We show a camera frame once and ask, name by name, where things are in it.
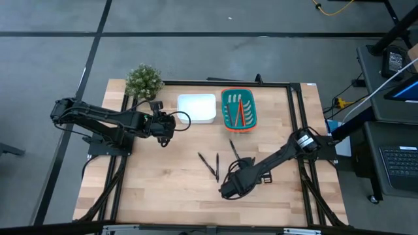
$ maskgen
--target green basket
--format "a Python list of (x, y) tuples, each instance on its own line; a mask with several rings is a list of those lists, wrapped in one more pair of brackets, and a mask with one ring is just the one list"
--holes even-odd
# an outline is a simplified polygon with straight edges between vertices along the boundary
[(223, 121), (228, 131), (243, 133), (257, 126), (254, 96), (249, 89), (227, 88), (222, 91), (221, 97)]

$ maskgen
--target potted plant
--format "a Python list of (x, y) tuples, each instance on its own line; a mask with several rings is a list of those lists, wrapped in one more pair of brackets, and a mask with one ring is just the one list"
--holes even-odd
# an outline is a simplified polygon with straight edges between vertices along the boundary
[(126, 79), (126, 92), (139, 99), (144, 98), (152, 101), (158, 91), (163, 88), (161, 72), (150, 65), (140, 64), (137, 69), (133, 69)]

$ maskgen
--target white container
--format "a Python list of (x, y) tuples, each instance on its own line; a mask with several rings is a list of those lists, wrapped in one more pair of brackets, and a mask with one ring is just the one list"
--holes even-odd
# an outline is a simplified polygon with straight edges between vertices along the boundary
[[(192, 123), (212, 123), (216, 117), (216, 98), (214, 94), (179, 95), (177, 111), (189, 114)], [(184, 124), (189, 119), (184, 114), (177, 114)]]

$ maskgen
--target floor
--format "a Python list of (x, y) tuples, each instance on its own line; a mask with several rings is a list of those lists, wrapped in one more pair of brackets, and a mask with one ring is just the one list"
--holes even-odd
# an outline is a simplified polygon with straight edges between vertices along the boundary
[[(0, 32), (96, 32), (105, 3), (3, 0)], [(322, 3), (328, 12), (345, 4), (325, 0)], [(399, 18), (417, 3), (391, 1)], [(329, 18), (308, 0), (113, 0), (104, 32), (379, 33), (393, 25), (383, 3), (353, 3), (343, 13)], [(109, 78), (125, 78), (130, 69), (147, 63), (161, 69), (166, 80), (204, 80), (209, 76), (253, 80), (260, 73), (265, 81), (316, 83), (323, 107), (327, 107), (333, 96), (361, 72), (355, 49), (376, 41), (103, 37), (83, 99), (100, 105)], [(0, 158), (0, 227), (32, 223), (61, 136), (49, 113), (55, 100), (72, 97), (77, 91), (92, 44), (93, 37), (0, 37), (0, 142), (26, 149), (24, 157)], [(351, 88), (343, 97), (350, 101), (365, 93), (364, 88)], [(45, 223), (71, 220), (87, 148), (79, 136), (71, 136)], [(340, 185), (349, 222), (354, 227), (408, 234), (418, 231), (418, 205), (412, 199), (385, 196), (375, 206), (365, 198), (371, 193), (369, 182), (356, 178), (352, 172), (340, 172)]]

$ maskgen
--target white cable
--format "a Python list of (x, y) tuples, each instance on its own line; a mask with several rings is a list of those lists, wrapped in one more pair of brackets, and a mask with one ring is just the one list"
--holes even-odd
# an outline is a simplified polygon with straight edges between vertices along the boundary
[(395, 75), (393, 75), (390, 79), (388, 79), (385, 83), (383, 83), (379, 88), (377, 88), (372, 94), (370, 94), (369, 96), (367, 96), (367, 98), (365, 98), (359, 105), (357, 105), (356, 107), (354, 107), (352, 110), (350, 110), (350, 112), (348, 112), (348, 114), (344, 117), (344, 119), (342, 120), (342, 123), (346, 122), (347, 117), (354, 111), (356, 110), (358, 107), (360, 107), (362, 104), (364, 104), (366, 101), (368, 101), (370, 98), (372, 98), (372, 96), (374, 96), (374, 94), (376, 94), (382, 87), (384, 87), (388, 82), (390, 82), (393, 78), (395, 78), (396, 76), (398, 76), (398, 74), (400, 74), (401, 72), (404, 72), (405, 69), (407, 69), (409, 66), (413, 65), (416, 61), (418, 61), (417, 59), (414, 59), (411, 63), (407, 64), (405, 67), (403, 67), (401, 70), (399, 70)]

